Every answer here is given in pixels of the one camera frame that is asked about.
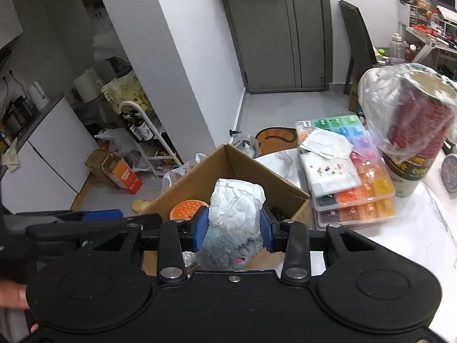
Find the person's left hand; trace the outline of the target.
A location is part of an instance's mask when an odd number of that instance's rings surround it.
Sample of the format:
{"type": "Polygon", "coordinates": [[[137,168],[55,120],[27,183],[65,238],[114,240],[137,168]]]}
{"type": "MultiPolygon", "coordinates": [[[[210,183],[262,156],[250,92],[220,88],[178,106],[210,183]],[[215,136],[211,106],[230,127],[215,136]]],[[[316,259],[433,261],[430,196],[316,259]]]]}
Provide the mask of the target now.
{"type": "Polygon", "coordinates": [[[26,299],[25,284],[1,279],[1,333],[11,342],[18,342],[26,336],[25,329],[33,333],[38,325],[28,326],[25,319],[25,310],[29,309],[26,299]]]}

